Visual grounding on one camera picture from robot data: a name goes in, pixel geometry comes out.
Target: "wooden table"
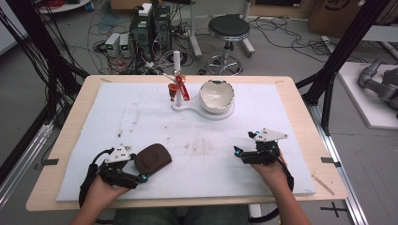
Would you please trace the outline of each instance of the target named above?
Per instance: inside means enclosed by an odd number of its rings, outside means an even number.
[[[347,197],[344,183],[333,163],[323,163],[321,158],[329,158],[329,153],[319,137],[313,119],[305,107],[298,89],[289,77],[269,76],[190,76],[187,83],[205,83],[210,79],[222,79],[229,83],[271,83],[275,84],[302,155],[314,180],[316,193],[311,196],[297,196],[299,201],[342,200]],[[45,166],[27,201],[29,211],[50,211],[78,209],[77,202],[58,202],[56,196],[61,187],[69,156],[77,143],[85,119],[102,83],[168,83],[162,76],[89,76],[82,87],[76,102],[69,113],[49,158],[59,158],[58,164]],[[222,197],[171,200],[131,200],[116,201],[112,208],[187,206],[236,203],[273,203],[269,197]]]

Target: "gray floor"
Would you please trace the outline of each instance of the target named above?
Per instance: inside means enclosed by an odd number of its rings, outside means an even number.
[[[95,36],[88,33],[91,25],[91,33],[99,31],[97,23],[121,23],[129,19],[128,14],[114,14],[107,5],[98,7],[95,12],[88,13],[83,10],[73,10],[56,15],[60,30],[70,46],[75,59],[90,74],[99,74],[98,69],[90,58],[88,52],[81,48],[91,50],[92,45],[98,40],[106,39],[106,36]],[[209,18],[197,20],[197,27],[204,25],[198,33],[206,33],[206,23]],[[302,44],[310,40],[319,41],[320,36],[308,33],[305,21],[287,21],[287,29],[301,35]],[[128,22],[121,23],[128,27]],[[274,44],[291,46],[295,39],[288,36],[285,31],[266,31],[267,37]],[[236,45],[232,55],[241,60],[244,65],[245,75],[272,75],[289,76],[298,82],[316,73],[324,63],[311,57],[295,52],[289,48],[280,48],[271,45],[265,36],[259,31],[252,30],[249,38],[256,53],[252,58]],[[223,42],[213,37],[198,36],[203,57],[194,61],[192,65],[182,68],[185,74],[197,74],[211,55],[222,50]],[[309,48],[299,49],[320,61],[326,61],[326,56],[317,55]],[[368,42],[359,45],[353,56],[371,62],[381,55],[389,64],[396,64],[385,51],[378,49]],[[100,60],[92,54],[97,67]],[[106,67],[106,60],[100,56],[102,64]],[[45,104],[44,84],[26,59],[23,52],[15,47],[0,57],[0,162],[3,163],[9,152],[26,132],[34,118]],[[75,211],[55,212],[28,212],[25,203],[38,179],[40,170],[34,170],[35,164],[39,164],[44,151],[55,139],[59,129],[56,128],[51,139],[43,147],[35,159],[23,180],[15,189],[6,205],[0,211],[1,224],[67,224]],[[367,128],[350,96],[345,91],[341,82],[336,79],[333,92],[333,101],[330,116],[331,137],[339,151],[344,167],[348,173],[351,184],[355,189],[360,204],[363,208],[369,224],[398,224],[398,178],[394,175],[398,162],[398,132],[384,129]],[[334,203],[337,208],[345,208],[343,202]],[[331,208],[332,202],[303,202],[302,206],[313,224],[351,224],[349,215],[345,211],[321,210],[321,207]],[[272,210],[273,205],[262,205],[264,213]],[[107,211],[103,217],[111,218],[113,210]]]

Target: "dark brown sponge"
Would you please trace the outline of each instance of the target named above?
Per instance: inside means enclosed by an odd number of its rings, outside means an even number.
[[[139,152],[134,161],[141,174],[148,173],[150,176],[172,162],[172,157],[163,145],[154,143]]]

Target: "red object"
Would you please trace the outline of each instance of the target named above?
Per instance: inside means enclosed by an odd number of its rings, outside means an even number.
[[[185,87],[184,82],[182,81],[181,76],[176,76],[176,84],[179,86],[179,90],[181,91],[182,97],[184,100],[190,100],[190,95],[188,94],[187,88]]]
[[[40,9],[57,9],[57,8],[61,8],[62,6],[65,5],[65,0],[47,0],[47,1],[43,1],[42,6],[40,7]]]

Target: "power supply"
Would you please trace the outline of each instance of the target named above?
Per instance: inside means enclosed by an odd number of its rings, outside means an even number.
[[[120,34],[113,33],[105,42],[108,55],[111,57],[118,57],[120,54]]]
[[[120,35],[120,51],[124,57],[131,57],[131,41],[129,34]]]
[[[155,8],[154,21],[158,49],[168,51],[172,49],[170,7],[158,6]]]

